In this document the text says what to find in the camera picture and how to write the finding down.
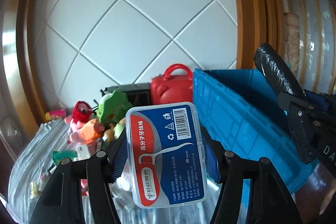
white plastic bag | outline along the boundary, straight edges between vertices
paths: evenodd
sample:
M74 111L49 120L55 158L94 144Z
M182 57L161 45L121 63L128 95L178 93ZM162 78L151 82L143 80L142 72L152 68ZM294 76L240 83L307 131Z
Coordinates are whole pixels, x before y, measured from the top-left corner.
M5 118L1 122L0 139L14 161L28 144L27 136L19 132L10 118Z

product label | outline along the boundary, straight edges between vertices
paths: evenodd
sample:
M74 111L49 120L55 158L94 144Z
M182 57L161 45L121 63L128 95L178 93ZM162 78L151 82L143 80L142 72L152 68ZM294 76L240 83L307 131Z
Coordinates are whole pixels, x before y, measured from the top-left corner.
M141 204L167 206L204 197L201 162L189 105L130 115Z

stuffed toy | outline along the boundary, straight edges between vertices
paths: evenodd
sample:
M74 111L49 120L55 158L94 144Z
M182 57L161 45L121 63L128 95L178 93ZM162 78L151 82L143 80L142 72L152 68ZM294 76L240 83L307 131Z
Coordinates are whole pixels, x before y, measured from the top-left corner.
M64 121L70 124L70 133L77 132L82 128L90 119L92 108L90 105L83 101L78 101L75 105L72 115L65 118Z
M104 125L110 123L117 124L126 115L126 112L133 107L128 102L127 95L120 91L115 90L113 93L104 95L98 105L97 117Z
M114 137L114 124L109 124L109 129L104 132L103 140L104 142L110 143L115 140Z
M115 139L118 139L120 134L123 132L124 128L126 126L126 118L123 118L120 120L119 123L114 128L114 137Z
M88 121L80 130L70 134L70 141L87 145L103 136L105 126L97 118Z

orange stuffed toy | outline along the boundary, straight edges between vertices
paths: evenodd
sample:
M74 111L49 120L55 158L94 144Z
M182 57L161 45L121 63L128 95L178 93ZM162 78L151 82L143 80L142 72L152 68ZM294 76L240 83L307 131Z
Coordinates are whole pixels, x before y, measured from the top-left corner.
M97 118L88 121L79 131L70 134L70 140L74 143L87 145L103 136L104 125Z

warning triangle symbol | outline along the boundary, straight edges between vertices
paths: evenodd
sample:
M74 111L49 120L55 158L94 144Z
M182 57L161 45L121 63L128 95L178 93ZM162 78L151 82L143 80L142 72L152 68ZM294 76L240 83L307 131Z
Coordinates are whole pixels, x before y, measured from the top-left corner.
M165 126L165 128L169 128L169 129L174 130L174 123L171 122L169 125Z

